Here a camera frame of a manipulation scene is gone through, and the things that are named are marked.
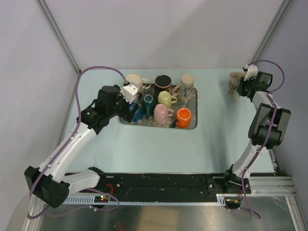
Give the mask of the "cream coral pattern mug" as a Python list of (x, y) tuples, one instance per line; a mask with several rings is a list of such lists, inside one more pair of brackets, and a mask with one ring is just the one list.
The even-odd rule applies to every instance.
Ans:
[(231, 72), (229, 74), (229, 88), (228, 94), (235, 99), (239, 99), (240, 95), (238, 93), (238, 87), (240, 84), (240, 79), (245, 77), (245, 73), (243, 72)]

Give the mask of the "tall cream seahorse mug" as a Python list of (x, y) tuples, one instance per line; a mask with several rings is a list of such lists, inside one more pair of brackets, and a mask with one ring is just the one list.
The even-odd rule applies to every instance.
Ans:
[(194, 77), (190, 74), (183, 75), (180, 83), (171, 90), (171, 95), (177, 96), (184, 101), (188, 101), (194, 97)]

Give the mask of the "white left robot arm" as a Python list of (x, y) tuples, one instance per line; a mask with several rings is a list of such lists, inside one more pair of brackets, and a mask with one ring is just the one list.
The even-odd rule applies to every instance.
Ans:
[(37, 168), (29, 166), (25, 178), (30, 193), (52, 208), (59, 207), (66, 198), (82, 190), (93, 188), (102, 192), (107, 185), (104, 172), (96, 167), (66, 175), (68, 167), (79, 152), (106, 127), (114, 117), (131, 122), (139, 109), (131, 104), (141, 95), (134, 84), (124, 87), (103, 86), (98, 96), (84, 110), (79, 110), (74, 129), (57, 149)]

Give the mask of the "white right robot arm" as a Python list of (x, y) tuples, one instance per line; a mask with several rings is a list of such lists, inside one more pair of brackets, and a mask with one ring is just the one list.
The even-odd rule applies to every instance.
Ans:
[(223, 189), (233, 193), (240, 186), (245, 187), (245, 179), (250, 176), (250, 168), (266, 151), (279, 146), (286, 133), (291, 111), (278, 106), (268, 88), (272, 83), (272, 74), (247, 67), (237, 72), (240, 96), (247, 97), (256, 109), (255, 117), (248, 131), (249, 143), (241, 157), (226, 170)]

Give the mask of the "blue faceted mug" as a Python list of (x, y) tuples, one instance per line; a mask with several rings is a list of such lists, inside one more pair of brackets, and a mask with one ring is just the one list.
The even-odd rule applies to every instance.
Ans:
[(133, 102), (131, 103), (131, 105), (129, 106), (129, 109), (128, 109), (128, 110), (129, 110), (130, 112), (132, 112), (132, 111), (135, 109), (136, 106), (138, 106), (139, 108), (135, 111), (135, 116), (133, 117), (132, 122), (139, 123), (139, 122), (141, 122), (142, 119), (143, 119), (143, 110), (142, 110), (142, 106), (141, 106), (139, 103), (137, 103), (136, 101), (133, 101)]

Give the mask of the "dark green faceted mug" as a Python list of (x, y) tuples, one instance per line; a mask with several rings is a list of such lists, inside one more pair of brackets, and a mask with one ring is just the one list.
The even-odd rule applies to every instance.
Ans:
[(155, 107), (156, 99), (150, 94), (145, 95), (142, 101), (142, 109), (146, 119), (149, 119), (154, 114)]

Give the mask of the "cream mug with script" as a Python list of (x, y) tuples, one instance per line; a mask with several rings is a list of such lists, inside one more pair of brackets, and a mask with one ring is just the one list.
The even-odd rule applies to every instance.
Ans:
[(146, 90), (151, 87), (150, 80), (147, 80), (145, 78), (142, 78), (139, 74), (132, 73), (126, 76), (126, 80), (130, 83), (133, 83), (135, 86), (137, 86), (140, 90)]

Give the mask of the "pink faceted mug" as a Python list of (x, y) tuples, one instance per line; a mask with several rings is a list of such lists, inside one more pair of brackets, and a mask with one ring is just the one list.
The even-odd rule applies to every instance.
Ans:
[(164, 125), (174, 113), (175, 111), (173, 109), (168, 108), (164, 104), (157, 104), (154, 108), (154, 122), (157, 125)]

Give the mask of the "yellow faceted mug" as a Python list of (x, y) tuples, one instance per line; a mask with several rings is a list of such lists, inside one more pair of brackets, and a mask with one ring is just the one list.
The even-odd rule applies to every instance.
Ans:
[(177, 102), (177, 97), (171, 95), (168, 91), (161, 91), (158, 95), (158, 102), (170, 108), (173, 103)]

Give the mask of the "black mug orange trim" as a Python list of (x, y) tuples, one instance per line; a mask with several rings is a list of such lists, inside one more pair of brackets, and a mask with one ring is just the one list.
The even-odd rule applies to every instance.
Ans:
[(167, 75), (157, 76), (154, 80), (154, 97), (161, 91), (169, 91), (172, 88), (172, 79)]

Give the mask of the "floral patterned serving tray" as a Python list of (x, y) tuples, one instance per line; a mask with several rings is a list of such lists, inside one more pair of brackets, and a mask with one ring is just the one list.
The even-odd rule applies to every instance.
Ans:
[[(148, 89), (143, 89), (141, 91), (142, 93), (142, 98), (139, 100), (139, 104), (142, 103), (143, 98), (147, 94), (154, 94), (154, 84), (151, 85), (150, 88)], [(192, 119), (189, 124), (189, 126), (186, 128), (188, 130), (195, 129), (197, 127), (197, 122), (198, 122), (198, 96), (197, 94), (193, 96), (190, 100), (188, 101), (183, 101), (180, 98), (178, 98), (178, 101), (176, 103), (173, 103), (171, 105), (171, 109), (175, 111), (175, 113), (180, 109), (180, 108), (188, 108), (191, 113), (192, 113)], [(136, 125), (136, 126), (145, 126), (145, 127), (160, 127), (160, 128), (171, 128), (171, 124), (174, 122), (175, 116), (173, 115), (172, 117), (169, 117), (168, 121), (164, 125), (158, 125), (154, 122), (154, 116), (151, 115), (149, 119), (146, 119), (145, 114), (143, 114), (143, 119), (140, 122), (131, 122), (128, 123), (122, 118), (119, 118), (120, 123), (124, 125)]]

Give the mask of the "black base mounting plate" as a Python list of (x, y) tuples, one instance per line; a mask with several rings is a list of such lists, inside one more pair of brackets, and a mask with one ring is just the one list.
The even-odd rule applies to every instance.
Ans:
[(249, 180), (244, 184), (230, 192), (222, 173), (106, 173), (95, 189), (112, 193), (122, 203), (205, 203), (216, 202), (217, 194), (250, 194)]

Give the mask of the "right aluminium frame post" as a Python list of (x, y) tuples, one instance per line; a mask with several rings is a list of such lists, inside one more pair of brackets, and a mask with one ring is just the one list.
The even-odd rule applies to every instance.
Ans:
[(273, 37), (276, 29), (279, 27), (280, 23), (282, 22), (283, 18), (285, 17), (286, 13), (288, 12), (289, 8), (291, 7), (293, 0), (283, 0), (272, 20), (270, 23), (260, 45), (258, 46), (256, 52), (252, 57), (252, 62), (257, 61), (260, 59), (262, 53), (266, 49), (267, 45), (269, 44), (271, 38)]

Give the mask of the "aluminium frame post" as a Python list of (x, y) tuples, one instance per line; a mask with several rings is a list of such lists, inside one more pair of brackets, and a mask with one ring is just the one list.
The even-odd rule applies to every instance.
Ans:
[(260, 59), (262, 53), (266, 49), (267, 45), (269, 44), (271, 38), (273, 37), (276, 29), (279, 27), (280, 23), (282, 22), (283, 18), (285, 17), (286, 13), (288, 12), (289, 8), (291, 7), (293, 0), (283, 0), (272, 20), (270, 23), (260, 45), (258, 46), (256, 52), (252, 57), (252, 62), (257, 61)]
[(45, 17), (48, 25), (50, 26), (53, 34), (55, 35), (60, 47), (62, 48), (65, 56), (68, 58), (74, 72), (76, 74), (79, 74), (80, 68), (71, 52), (71, 49), (69, 48), (50, 8), (48, 7), (45, 0), (36, 0), (36, 3), (38, 4), (43, 16)]

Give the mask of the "aluminium rail right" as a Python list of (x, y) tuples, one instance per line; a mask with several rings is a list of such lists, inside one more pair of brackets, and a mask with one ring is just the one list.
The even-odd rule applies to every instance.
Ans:
[(250, 177), (252, 195), (297, 196), (292, 177)]

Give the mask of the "left aluminium frame post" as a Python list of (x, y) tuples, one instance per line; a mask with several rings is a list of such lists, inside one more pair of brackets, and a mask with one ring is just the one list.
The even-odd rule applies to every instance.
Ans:
[(71, 49), (69, 48), (50, 8), (48, 7), (45, 0), (36, 0), (36, 3), (38, 4), (43, 16), (45, 17), (48, 25), (50, 26), (53, 34), (55, 35), (60, 47), (62, 48), (65, 56), (68, 58), (74, 72), (76, 74), (79, 74), (80, 68), (71, 52)]

